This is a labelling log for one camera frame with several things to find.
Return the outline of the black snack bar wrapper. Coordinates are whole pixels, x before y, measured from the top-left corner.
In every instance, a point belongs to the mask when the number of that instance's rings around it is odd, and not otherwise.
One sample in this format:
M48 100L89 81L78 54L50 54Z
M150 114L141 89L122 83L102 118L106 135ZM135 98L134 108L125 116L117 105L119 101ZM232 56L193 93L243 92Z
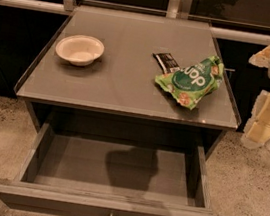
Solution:
M180 70L180 66L176 63L170 53L153 53L154 58L159 63L164 73L173 73Z

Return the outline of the green rice chip bag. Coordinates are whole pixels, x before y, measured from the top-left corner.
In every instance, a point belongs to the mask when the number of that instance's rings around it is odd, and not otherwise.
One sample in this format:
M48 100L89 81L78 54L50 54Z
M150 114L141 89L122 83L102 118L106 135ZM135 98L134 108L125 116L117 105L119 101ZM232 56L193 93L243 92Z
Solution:
M219 88L224 77L223 71L222 60L214 55L196 65L158 75L154 80L180 106L193 109L203 97Z

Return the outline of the white paper bowl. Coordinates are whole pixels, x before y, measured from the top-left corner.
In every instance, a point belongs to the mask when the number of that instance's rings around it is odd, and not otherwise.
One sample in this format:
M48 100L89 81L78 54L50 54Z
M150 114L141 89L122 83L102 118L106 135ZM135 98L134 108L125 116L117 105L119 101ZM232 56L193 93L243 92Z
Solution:
M56 54L74 66L90 65L104 54L103 43L95 37L74 35L58 42Z

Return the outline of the open grey top drawer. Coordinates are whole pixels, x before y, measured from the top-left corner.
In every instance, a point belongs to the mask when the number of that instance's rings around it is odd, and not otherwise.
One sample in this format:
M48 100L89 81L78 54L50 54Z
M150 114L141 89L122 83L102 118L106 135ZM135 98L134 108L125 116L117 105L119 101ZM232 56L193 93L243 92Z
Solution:
M217 216L201 146L187 152L56 134L44 124L0 199L63 216Z

